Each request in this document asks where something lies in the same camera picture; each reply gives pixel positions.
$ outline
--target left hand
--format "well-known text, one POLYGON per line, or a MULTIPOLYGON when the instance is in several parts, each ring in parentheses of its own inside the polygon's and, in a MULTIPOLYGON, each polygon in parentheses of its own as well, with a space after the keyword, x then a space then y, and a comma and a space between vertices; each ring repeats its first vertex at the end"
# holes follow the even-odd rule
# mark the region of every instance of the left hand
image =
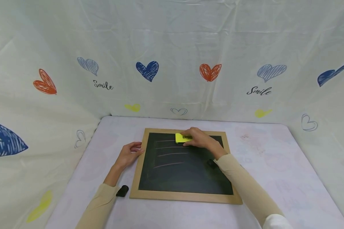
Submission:
POLYGON ((141 149, 141 142, 131 142, 124 145, 114 165, 125 169, 133 164, 143 152, 144 150, 141 149))

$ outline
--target table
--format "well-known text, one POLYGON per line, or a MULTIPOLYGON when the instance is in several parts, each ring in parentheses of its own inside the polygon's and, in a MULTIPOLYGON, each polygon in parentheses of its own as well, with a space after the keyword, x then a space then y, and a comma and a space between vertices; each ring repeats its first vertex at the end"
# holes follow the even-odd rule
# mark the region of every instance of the table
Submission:
MULTIPOLYGON (((231 153, 276 201, 293 228, 344 228, 344 217, 288 128, 281 124, 104 117, 76 167, 46 229, 75 228, 123 145, 145 128, 226 132, 231 153)), ((131 188, 136 163, 118 185, 131 188)), ((117 197, 107 229, 260 228, 243 205, 117 197)))

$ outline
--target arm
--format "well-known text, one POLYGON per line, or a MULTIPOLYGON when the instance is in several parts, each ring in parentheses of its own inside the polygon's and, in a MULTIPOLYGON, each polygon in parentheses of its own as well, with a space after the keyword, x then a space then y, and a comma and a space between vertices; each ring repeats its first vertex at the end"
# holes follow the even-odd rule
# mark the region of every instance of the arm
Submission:
POLYGON ((110 215, 119 187, 116 186, 121 173, 132 164, 144 150, 141 142, 124 145, 115 164, 88 204, 75 229, 102 229, 110 215))
POLYGON ((263 227, 269 215, 278 214, 284 216, 268 193, 240 166, 232 154, 227 154, 219 142, 194 127, 181 132, 181 134, 193 137, 193 140, 184 143, 184 146, 193 145, 206 148, 213 154, 221 171, 235 186, 261 227, 263 227))

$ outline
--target black chalk holder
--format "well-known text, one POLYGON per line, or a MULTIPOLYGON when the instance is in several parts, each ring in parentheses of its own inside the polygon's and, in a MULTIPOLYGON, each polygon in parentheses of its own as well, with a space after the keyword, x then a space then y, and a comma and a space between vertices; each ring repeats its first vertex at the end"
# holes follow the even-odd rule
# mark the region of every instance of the black chalk holder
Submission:
POLYGON ((210 168, 212 169, 215 169, 218 167, 218 165, 212 159, 209 159, 207 163, 208 163, 208 166, 210 166, 210 168))
POLYGON ((120 196, 120 197, 125 197, 126 193, 129 191, 129 187, 127 187, 127 185, 123 185, 119 191, 116 193, 116 196, 120 196))

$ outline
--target finger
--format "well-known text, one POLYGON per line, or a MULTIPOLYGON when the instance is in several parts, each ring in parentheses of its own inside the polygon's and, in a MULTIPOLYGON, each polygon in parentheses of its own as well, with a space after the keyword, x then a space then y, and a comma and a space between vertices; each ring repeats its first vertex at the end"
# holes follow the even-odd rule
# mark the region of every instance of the finger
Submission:
POLYGON ((191 135, 191 129, 184 130, 180 133, 181 135, 191 135))
POLYGON ((183 146, 189 146, 189 145, 194 145, 194 140, 185 142, 183 146))
POLYGON ((141 154, 143 154, 144 151, 145 151, 144 149, 140 149, 140 150, 134 152, 134 157, 135 158, 139 157, 141 154))
POLYGON ((125 146, 127 146, 129 149, 131 149, 132 147, 135 147, 136 145, 141 145, 141 142, 131 142, 125 146))
POLYGON ((131 148, 130 151, 131 152, 138 152, 139 149, 140 149, 140 147, 139 148, 131 148))

